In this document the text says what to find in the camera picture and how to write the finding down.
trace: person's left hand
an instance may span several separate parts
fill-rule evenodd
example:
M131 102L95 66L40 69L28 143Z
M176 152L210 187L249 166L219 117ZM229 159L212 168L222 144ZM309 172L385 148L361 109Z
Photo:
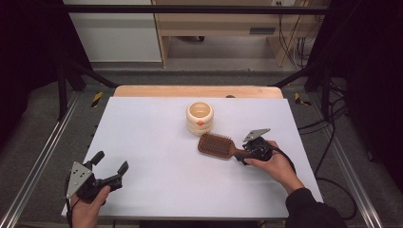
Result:
M98 214L110 192L110 186L105 186L92 203L80 200L76 194L71 197L73 207L73 228L95 228L97 227Z

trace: black sleeve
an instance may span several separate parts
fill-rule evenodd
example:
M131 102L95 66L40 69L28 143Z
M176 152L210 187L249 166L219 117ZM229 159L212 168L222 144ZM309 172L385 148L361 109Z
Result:
M307 188L300 188L285 201L289 217L287 228L326 227L347 228L338 211L322 202L317 202Z

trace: hand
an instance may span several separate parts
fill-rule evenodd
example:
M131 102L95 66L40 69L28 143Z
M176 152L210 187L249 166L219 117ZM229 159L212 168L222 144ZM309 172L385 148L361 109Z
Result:
M92 203L80 200L76 194L71 198L73 207L73 228L97 227L98 214L110 192L110 186L105 186Z
M267 142L278 147L278 144L274 141ZM270 177L281 183L288 194L304 187L288 160L276 150L273 150L272 158L269 161L259 161L255 159L245 159L245 161L252 166L266 171Z

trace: table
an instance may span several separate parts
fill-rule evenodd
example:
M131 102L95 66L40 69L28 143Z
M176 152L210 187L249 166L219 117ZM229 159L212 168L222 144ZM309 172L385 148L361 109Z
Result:
M237 98L223 98L227 95ZM280 90L272 87L118 87L108 101L85 159L100 150L105 152L105 158L93 169L98 179L114 175L124 161L129 163L124 187L109 195L100 217L288 217L287 193L266 173L244 166L235 158L216 159L197 150L199 137L187 131L184 113L188 105L199 100L215 109L213 132L230 136L237 148L241 148L241 140L249 130L270 127L264 138L278 142L293 160L299 178L316 200L322 201L288 101L281 98Z

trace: floor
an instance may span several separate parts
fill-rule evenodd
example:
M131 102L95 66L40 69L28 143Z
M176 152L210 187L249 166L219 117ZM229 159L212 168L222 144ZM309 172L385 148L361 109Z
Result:
M171 42L168 65L163 68L160 64L136 63L94 64L94 68L106 78L118 84L130 85L272 85L293 72L297 66L287 64L277 67L274 56L267 51L269 46L265 38L244 39L239 37L222 38L206 37L199 42L196 37L174 38ZM0 171L1 188L6 189L1 195L0 214L5 215L9 209L15 209L18 223L16 227L66 227L66 220L60 212L64 205L63 188L66 175L73 160L82 160L87 147L91 143L91 135L102 118L103 108L107 97L113 94L113 89L99 85L98 82L85 77L88 87L84 93L69 92L70 100L77 99L74 111L65 126L58 126L57 85L50 84L32 92L29 108L16 127L8 143L1 148ZM298 79L282 89L283 95L289 100L297 126L304 126L320 120L316 110L316 93L306 93L303 89L304 78ZM343 80L334 79L338 86L345 86ZM97 91L104 92L104 98L96 108L90 107ZM298 93L304 103L296 103ZM339 94L333 93L332 99ZM48 137L57 127L63 134L53 138L54 144ZM300 132L305 150L313 169L329 141L331 128L309 128ZM339 158L341 144L342 153L347 157L356 171L364 193L370 200L370 205L346 221L349 227L403 227L403 197L393 186L382 164L368 161L365 145L356 132L354 123L348 115L341 115L336 124L336 140L330 148L331 153L320 169L320 176L337 181L339 184L354 192L349 185L343 169L340 168ZM38 158L43 158L43 168L35 169ZM334 206L343 217L353 212L353 205L348 196L327 182L319 181L326 203ZM28 198L18 199L19 191L29 195ZM14 202L21 207L12 207ZM372 206L380 224L369 225L366 208ZM102 222L111 224L110 220ZM118 226L135 227L135 222L119 221ZM267 227L282 227L281 222L268 223Z

